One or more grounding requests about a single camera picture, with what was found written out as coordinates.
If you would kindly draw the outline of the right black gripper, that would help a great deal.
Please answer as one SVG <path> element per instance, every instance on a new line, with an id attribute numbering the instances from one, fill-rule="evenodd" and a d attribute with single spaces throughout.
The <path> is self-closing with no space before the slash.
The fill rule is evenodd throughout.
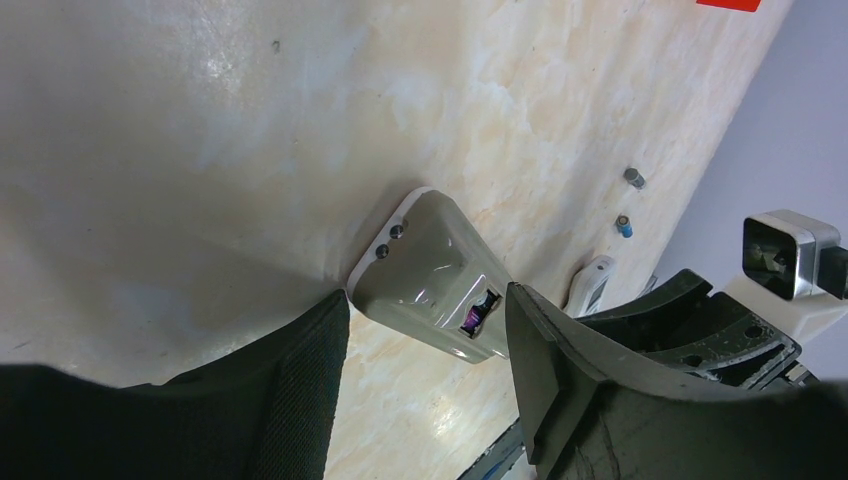
<path id="1" fill-rule="evenodd" d="M 801 345 L 725 292 L 683 269 L 643 296 L 580 317 L 583 325 L 669 368 L 748 390 L 818 381 Z"/>

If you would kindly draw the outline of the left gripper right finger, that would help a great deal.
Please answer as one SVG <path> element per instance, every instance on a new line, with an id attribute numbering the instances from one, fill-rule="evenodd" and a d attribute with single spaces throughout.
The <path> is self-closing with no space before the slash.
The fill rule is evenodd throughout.
<path id="1" fill-rule="evenodd" d="M 509 285 L 528 460 L 542 479 L 843 479 L 847 386 L 755 392 L 673 370 Z"/>

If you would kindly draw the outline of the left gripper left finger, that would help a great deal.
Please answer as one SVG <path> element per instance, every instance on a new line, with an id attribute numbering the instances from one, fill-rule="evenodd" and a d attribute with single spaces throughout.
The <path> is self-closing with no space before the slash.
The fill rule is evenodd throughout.
<path id="1" fill-rule="evenodd" d="M 5 479 L 320 479 L 349 339 L 343 291 L 161 385 L 1 369 Z"/>

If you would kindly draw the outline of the white remote control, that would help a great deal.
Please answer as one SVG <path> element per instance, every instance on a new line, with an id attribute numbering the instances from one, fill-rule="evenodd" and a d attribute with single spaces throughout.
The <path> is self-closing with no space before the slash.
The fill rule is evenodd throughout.
<path id="1" fill-rule="evenodd" d="M 430 187 L 410 192 L 347 281 L 368 319 L 468 363 L 508 358 L 505 296 L 512 278 L 458 204 Z M 470 307 L 500 296 L 478 334 L 460 330 Z"/>
<path id="2" fill-rule="evenodd" d="M 572 279 L 563 311 L 574 319 L 599 312 L 605 288 L 615 268 L 616 261 L 610 256 L 593 258 Z"/>

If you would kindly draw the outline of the battery purple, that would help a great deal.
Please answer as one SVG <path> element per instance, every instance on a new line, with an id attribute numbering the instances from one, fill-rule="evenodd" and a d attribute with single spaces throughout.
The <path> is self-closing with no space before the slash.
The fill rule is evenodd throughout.
<path id="1" fill-rule="evenodd" d="M 498 294 L 488 290 L 483 297 L 470 307 L 460 330 L 470 338 L 474 338 L 499 299 L 500 296 Z"/>

